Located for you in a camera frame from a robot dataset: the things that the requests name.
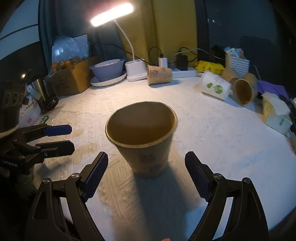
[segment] white lamp base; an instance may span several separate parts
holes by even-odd
[[[142,73],[142,74],[138,74],[138,75],[134,75],[134,76],[127,76],[126,78],[127,78],[128,82],[143,80],[143,79],[147,78],[147,72]]]
[[[127,80],[134,82],[147,78],[147,69],[145,63],[141,59],[136,59],[125,63]]]

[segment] green logo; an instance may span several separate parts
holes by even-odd
[[[42,120],[40,121],[39,125],[40,125],[40,124],[45,124],[45,123],[48,121],[48,119],[49,119],[49,116],[48,116],[48,115],[44,116],[44,117],[42,118]]]
[[[214,90],[217,94],[222,94],[222,92],[223,92],[223,87],[221,85],[213,86],[213,83],[208,83],[207,88],[209,88],[209,89],[214,88]]]
[[[207,87],[208,87],[208,88],[213,87],[213,83],[208,83],[208,84],[207,84]]]

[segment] storage basket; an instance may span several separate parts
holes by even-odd
[[[225,67],[234,68],[240,78],[242,78],[244,74],[249,72],[249,66],[250,60],[225,55]]]

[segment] white tablecloth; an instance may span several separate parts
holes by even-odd
[[[194,151],[202,163],[225,178],[252,179],[261,199],[269,229],[296,206],[296,157],[282,134],[266,126],[255,106],[244,108],[197,90],[199,78],[173,80],[148,86],[146,80],[124,80],[109,87],[90,87],[60,100],[51,111],[50,125],[70,124],[73,132],[44,141],[69,139],[71,156],[51,158],[34,169],[34,185],[45,177],[66,179],[91,163],[100,151],[109,166],[92,199],[89,212],[106,241],[187,240],[207,205],[185,168],[184,157]],[[174,109],[178,128],[174,134],[169,167],[156,179],[134,176],[118,150],[105,136],[105,124],[119,108],[140,101],[163,102]],[[66,201],[64,213],[69,217]],[[223,234],[231,207],[226,208],[215,237]]]

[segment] purple cloth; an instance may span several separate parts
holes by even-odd
[[[265,91],[269,93],[276,94],[279,96],[279,94],[285,96],[287,99],[289,99],[289,96],[285,90],[285,87],[282,85],[274,85],[267,81],[258,80],[257,84],[258,92],[263,94]]]

